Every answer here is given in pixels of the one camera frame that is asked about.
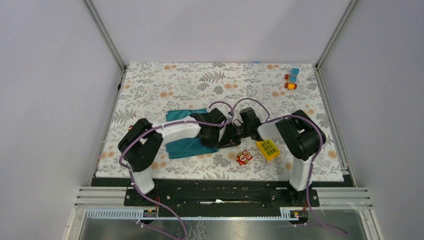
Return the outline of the teal cloth napkin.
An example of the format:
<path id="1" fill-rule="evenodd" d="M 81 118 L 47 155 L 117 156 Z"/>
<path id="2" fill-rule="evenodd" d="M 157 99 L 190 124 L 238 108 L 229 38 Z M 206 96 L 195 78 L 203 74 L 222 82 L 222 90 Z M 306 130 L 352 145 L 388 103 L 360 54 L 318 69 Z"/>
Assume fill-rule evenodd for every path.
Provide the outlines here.
<path id="1" fill-rule="evenodd" d="M 205 114 L 206 108 L 201 109 L 183 109 L 183 110 L 170 110 L 166 114 L 166 121 L 181 120 L 191 114 Z M 201 144 L 199 138 L 184 138 L 177 141 L 168 143 L 166 152 L 170 159 L 189 158 L 198 155 L 212 154 L 219 151 L 216 147 L 207 147 Z"/>

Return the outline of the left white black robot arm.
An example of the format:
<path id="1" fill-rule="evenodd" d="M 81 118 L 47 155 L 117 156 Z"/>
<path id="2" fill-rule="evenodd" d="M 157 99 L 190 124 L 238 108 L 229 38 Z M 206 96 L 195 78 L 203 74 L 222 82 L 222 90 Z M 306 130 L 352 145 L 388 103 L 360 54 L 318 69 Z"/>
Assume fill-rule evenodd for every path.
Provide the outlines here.
<path id="1" fill-rule="evenodd" d="M 136 199 L 144 206 L 155 200 L 155 184 L 150 167 L 162 146 L 183 139 L 203 138 L 207 145 L 213 147 L 229 123 L 217 108 L 164 123 L 139 119 L 117 145 L 121 153 L 118 161 L 129 170 L 134 187 L 138 188 Z"/>

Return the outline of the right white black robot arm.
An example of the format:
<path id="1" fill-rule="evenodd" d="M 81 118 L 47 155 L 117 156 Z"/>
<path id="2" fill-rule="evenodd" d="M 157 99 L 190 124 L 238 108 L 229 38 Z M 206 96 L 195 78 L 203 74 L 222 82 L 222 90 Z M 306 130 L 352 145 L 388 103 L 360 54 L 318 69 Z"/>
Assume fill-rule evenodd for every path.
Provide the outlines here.
<path id="1" fill-rule="evenodd" d="M 294 157 L 289 178 L 292 189 L 287 191 L 286 198 L 293 206 L 301 205 L 307 199 L 305 190 L 311 184 L 313 162 L 326 142 L 323 131 L 302 110 L 266 122 L 261 122 L 251 107 L 241 110 L 240 116 L 241 123 L 226 125 L 217 148 L 238 146 L 242 139 L 251 138 L 263 156 L 272 160 L 280 154 L 272 139 L 281 138 Z"/>

